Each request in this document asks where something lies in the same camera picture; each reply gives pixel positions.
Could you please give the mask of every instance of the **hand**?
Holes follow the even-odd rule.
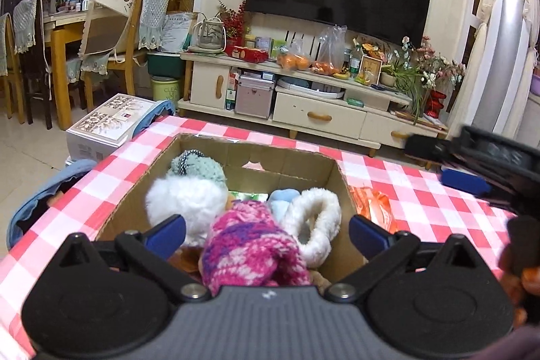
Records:
[[[508,245],[504,248],[499,259],[499,268],[503,271],[501,285],[516,307],[514,312],[514,328],[527,321],[526,311],[520,307],[527,293],[540,296],[540,267],[523,270],[521,279],[512,274],[512,249]]]

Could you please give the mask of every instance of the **wooden handle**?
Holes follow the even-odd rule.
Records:
[[[221,86],[223,86],[223,75],[220,75],[215,82],[215,97],[218,100],[221,99]]]
[[[319,115],[318,113],[314,113],[314,112],[308,112],[307,117],[314,120],[326,121],[326,122],[330,122],[332,120],[332,117],[330,115]]]
[[[390,135],[398,139],[407,139],[409,137],[409,135],[401,132],[391,132]]]

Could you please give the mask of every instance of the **red and white checkered tablecloth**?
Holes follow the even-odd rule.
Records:
[[[72,232],[81,231],[94,239],[122,197],[179,133],[325,154],[336,159],[349,185],[368,186],[387,194],[400,229],[411,231],[423,241],[443,242],[451,233],[463,233],[492,269],[508,241],[508,213],[442,186],[432,172],[283,137],[169,116],[99,163],[0,261],[0,323],[24,350],[33,352],[21,325],[21,306],[55,251]]]

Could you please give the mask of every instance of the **drawer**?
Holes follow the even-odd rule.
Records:
[[[400,136],[411,134],[437,137],[436,132],[428,130],[425,127],[412,126],[406,122],[368,113],[362,131],[360,132],[360,139],[379,142],[391,147],[403,148],[405,146],[405,140]]]
[[[191,98],[193,104],[225,108],[225,92],[229,78],[229,67],[196,61],[193,64]]]
[[[358,139],[365,118],[361,110],[278,93],[273,120]]]

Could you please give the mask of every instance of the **white tv cabinet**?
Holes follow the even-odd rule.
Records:
[[[413,125],[388,112],[391,102],[404,106],[410,104],[410,98],[404,94],[378,91],[353,80],[338,80],[303,71],[286,71],[272,62],[254,64],[226,55],[206,56],[194,53],[182,53],[180,57],[186,60],[184,96],[178,102],[180,114],[183,110],[195,110],[277,126],[288,129],[293,139],[298,132],[323,136],[368,147],[372,157],[382,144],[403,148],[404,139],[409,134],[444,137],[444,132]],[[225,92],[231,67],[272,72],[337,86],[346,90],[346,96],[362,100],[364,107],[350,106],[344,100],[324,99],[276,86],[274,112],[267,120],[237,114],[234,110],[225,110]]]

